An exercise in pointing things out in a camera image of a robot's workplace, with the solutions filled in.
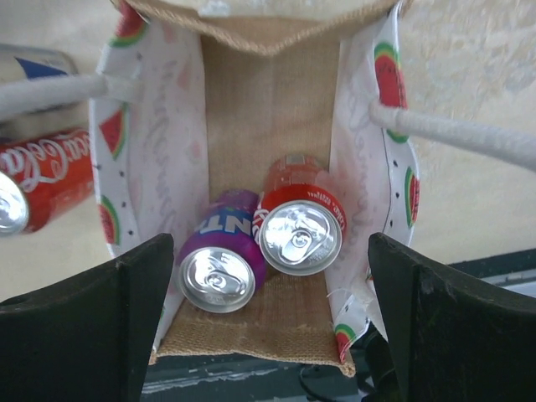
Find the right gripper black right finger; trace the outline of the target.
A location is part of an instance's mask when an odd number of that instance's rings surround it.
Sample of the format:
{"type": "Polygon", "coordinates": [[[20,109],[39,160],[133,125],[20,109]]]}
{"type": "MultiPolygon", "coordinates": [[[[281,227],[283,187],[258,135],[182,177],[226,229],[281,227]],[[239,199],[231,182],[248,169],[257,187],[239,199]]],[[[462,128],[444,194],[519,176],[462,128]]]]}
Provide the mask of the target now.
{"type": "Polygon", "coordinates": [[[404,401],[533,401],[535,300],[385,234],[368,261],[404,401]]]}

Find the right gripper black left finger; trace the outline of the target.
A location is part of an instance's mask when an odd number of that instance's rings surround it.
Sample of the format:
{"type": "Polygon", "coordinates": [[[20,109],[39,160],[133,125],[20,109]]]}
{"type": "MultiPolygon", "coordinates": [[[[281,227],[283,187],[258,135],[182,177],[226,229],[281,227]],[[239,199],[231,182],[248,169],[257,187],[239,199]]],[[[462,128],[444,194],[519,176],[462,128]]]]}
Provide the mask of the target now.
{"type": "Polygon", "coordinates": [[[3,401],[138,401],[173,268],[159,234],[1,303],[3,401]]]}

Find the purple soda can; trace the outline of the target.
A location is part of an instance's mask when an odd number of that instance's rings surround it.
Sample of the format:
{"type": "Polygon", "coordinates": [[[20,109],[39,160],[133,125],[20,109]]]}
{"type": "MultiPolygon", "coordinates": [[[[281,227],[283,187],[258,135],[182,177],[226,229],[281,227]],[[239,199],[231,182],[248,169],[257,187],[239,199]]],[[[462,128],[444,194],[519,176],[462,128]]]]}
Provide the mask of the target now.
{"type": "Polygon", "coordinates": [[[222,192],[183,245],[176,283],[196,307],[235,312],[263,286],[267,266],[252,234],[258,201],[247,189],[222,192]]]}

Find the red soda can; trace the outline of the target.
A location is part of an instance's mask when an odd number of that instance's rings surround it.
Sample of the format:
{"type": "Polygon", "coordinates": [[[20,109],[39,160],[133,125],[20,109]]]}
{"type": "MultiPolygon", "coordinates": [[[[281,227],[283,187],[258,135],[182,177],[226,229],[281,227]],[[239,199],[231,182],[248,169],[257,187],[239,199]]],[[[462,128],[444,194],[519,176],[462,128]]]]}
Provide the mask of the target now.
{"type": "Polygon", "coordinates": [[[1,146],[2,237],[36,232],[93,192],[86,129],[1,146]]]}
{"type": "Polygon", "coordinates": [[[313,156],[288,154],[273,162],[252,221],[254,239],[273,268],[310,276],[336,260],[347,226],[339,193],[313,156]]]}

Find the brown canvas tote bag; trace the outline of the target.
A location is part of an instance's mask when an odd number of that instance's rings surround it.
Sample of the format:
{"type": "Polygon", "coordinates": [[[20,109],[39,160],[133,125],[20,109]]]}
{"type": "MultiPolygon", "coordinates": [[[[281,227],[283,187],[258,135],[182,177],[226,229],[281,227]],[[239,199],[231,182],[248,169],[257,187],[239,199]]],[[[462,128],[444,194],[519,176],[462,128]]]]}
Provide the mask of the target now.
{"type": "Polygon", "coordinates": [[[177,245],[209,200],[228,188],[260,191],[288,153],[314,156],[341,188],[347,233],[321,274],[269,279],[245,308],[202,312],[167,292],[152,359],[247,354],[332,365],[353,375],[349,349],[377,318],[366,248],[384,232],[451,258],[503,251],[535,238],[535,181],[464,151],[376,126],[369,102],[445,102],[457,117],[535,128],[535,88],[510,83],[532,61],[535,4],[525,24],[489,39],[457,36],[497,19],[504,1],[362,1],[314,23],[210,18],[163,1],[126,1],[99,75],[142,83],[134,100],[90,97],[90,158],[106,243],[121,255],[160,233],[177,245]]]}

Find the white can red tab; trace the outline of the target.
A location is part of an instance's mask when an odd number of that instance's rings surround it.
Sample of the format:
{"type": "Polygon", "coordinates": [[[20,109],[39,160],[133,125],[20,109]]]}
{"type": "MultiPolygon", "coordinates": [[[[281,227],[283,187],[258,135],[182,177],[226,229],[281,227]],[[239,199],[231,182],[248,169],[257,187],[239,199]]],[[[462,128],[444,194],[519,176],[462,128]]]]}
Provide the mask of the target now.
{"type": "Polygon", "coordinates": [[[74,61],[58,50],[2,44],[1,117],[66,106],[49,98],[58,78],[77,73],[74,61]]]}

